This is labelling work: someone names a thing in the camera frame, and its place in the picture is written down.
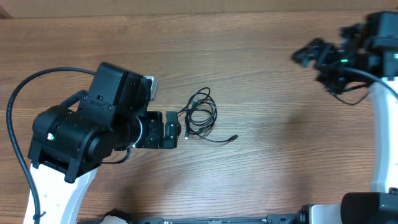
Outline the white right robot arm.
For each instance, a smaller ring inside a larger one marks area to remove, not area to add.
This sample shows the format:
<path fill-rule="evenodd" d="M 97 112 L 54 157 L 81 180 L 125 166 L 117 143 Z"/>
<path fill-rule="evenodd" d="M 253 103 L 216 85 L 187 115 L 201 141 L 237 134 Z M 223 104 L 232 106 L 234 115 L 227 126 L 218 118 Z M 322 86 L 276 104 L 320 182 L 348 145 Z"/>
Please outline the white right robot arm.
<path fill-rule="evenodd" d="M 339 203 L 306 205 L 287 223 L 397 223 L 397 13 L 369 14 L 343 27 L 341 38 L 340 46 L 313 39 L 291 59 L 302 67 L 314 61 L 317 81 L 336 99 L 368 89 L 375 127 L 371 189 L 347 193 Z"/>

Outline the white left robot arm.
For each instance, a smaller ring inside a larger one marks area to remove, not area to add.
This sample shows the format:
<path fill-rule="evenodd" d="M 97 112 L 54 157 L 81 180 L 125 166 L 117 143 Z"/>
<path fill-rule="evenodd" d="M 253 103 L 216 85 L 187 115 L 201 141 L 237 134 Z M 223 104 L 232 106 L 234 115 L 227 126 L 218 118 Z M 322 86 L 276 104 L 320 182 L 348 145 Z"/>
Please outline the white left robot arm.
<path fill-rule="evenodd" d="M 103 62 L 88 90 L 36 117 L 28 157 L 37 193 L 29 197 L 26 223 L 75 223 L 113 151 L 177 147 L 178 114 L 147 109 L 156 89 L 154 77 Z"/>

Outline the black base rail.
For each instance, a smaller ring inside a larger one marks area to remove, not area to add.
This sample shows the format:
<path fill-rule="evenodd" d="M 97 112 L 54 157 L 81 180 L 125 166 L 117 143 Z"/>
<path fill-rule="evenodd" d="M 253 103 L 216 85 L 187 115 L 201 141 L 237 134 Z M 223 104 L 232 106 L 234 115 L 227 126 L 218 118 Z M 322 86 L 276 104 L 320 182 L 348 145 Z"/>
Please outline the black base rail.
<path fill-rule="evenodd" d="M 79 224 L 342 224 L 340 204 L 305 205 L 298 213 L 268 214 L 264 217 L 210 217 L 210 218 L 141 218 L 114 209 L 96 220 Z"/>

